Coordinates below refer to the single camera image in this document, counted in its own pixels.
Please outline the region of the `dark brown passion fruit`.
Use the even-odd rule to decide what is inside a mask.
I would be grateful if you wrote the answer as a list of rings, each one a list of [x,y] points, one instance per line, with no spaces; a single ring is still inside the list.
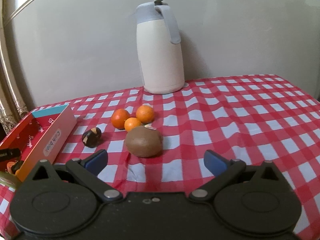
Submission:
[[[101,138],[101,129],[99,127],[94,127],[92,129],[89,129],[85,131],[82,134],[81,140],[82,143],[89,148],[94,148],[98,145],[98,142]]]

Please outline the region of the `small front orange mandarin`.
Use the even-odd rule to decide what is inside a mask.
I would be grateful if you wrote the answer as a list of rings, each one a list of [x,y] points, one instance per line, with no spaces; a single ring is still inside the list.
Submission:
[[[124,128],[127,132],[131,131],[132,129],[140,126],[142,123],[140,122],[139,119],[131,117],[128,118],[125,123],[124,123]]]

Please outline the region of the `brown kiwi fruit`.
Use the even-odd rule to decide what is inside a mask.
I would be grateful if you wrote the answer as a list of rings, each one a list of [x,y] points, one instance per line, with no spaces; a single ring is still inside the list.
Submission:
[[[162,141],[162,135],[157,129],[138,126],[127,133],[124,144],[132,155],[150,158],[162,152]]]

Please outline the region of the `orange mandarin in box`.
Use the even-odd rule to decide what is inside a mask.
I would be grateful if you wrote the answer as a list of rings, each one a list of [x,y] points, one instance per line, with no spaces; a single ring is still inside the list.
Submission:
[[[10,161],[7,163],[7,172],[9,174],[14,174],[15,172],[12,171],[12,167],[15,165],[15,162]]]

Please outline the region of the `dark fruit in box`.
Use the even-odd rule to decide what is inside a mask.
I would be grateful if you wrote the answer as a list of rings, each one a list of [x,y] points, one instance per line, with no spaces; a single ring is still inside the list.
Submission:
[[[12,165],[12,167],[11,167],[12,173],[16,174],[16,172],[21,168],[23,163],[24,163],[23,160],[19,160],[19,161],[15,162],[14,165]]]

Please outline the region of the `colourful cardboard box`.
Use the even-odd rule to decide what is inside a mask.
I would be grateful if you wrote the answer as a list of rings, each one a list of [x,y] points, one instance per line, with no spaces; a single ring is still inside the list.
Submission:
[[[36,163],[52,163],[75,127],[76,118],[68,104],[28,113],[3,139],[1,149],[18,148],[21,156],[1,161],[1,184],[17,188]],[[7,163],[23,160],[16,174],[7,172]]]

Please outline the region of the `beige satin curtain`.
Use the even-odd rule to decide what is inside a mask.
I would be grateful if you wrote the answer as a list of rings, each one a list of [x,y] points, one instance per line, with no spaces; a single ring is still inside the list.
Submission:
[[[4,0],[1,0],[1,125],[6,134],[28,114],[12,71],[4,31]]]

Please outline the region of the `dark orange mandarin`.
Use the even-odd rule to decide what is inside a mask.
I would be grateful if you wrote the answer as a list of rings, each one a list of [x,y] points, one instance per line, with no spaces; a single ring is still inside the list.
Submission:
[[[124,129],[125,121],[130,117],[130,114],[125,109],[117,109],[111,116],[112,125],[119,130]]]

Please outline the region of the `red white checkered tablecloth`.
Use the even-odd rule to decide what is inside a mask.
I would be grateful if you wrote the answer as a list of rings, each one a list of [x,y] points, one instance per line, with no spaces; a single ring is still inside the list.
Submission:
[[[99,178],[129,191],[190,192],[212,174],[203,163],[211,149],[227,159],[257,165],[273,161],[302,202],[295,228],[301,239],[319,239],[319,102],[276,75],[216,77],[189,81],[178,92],[152,95],[143,88],[67,100],[77,123],[56,161],[84,158],[93,151],[84,131],[103,132],[109,155]],[[141,105],[155,112],[152,123],[163,136],[163,153],[137,158],[126,150],[126,132],[115,129],[118,109],[135,114]]]

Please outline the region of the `orange mandarin by jug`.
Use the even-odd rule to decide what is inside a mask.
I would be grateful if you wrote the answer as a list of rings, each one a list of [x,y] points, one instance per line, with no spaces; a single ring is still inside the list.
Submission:
[[[141,105],[136,111],[136,118],[143,124],[152,123],[155,118],[154,110],[149,105]]]

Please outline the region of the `cream grey thermos jug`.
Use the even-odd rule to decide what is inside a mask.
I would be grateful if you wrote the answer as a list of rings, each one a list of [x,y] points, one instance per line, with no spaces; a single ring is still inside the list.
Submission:
[[[168,94],[185,83],[180,30],[171,7],[164,0],[136,8],[137,55],[144,89]]]

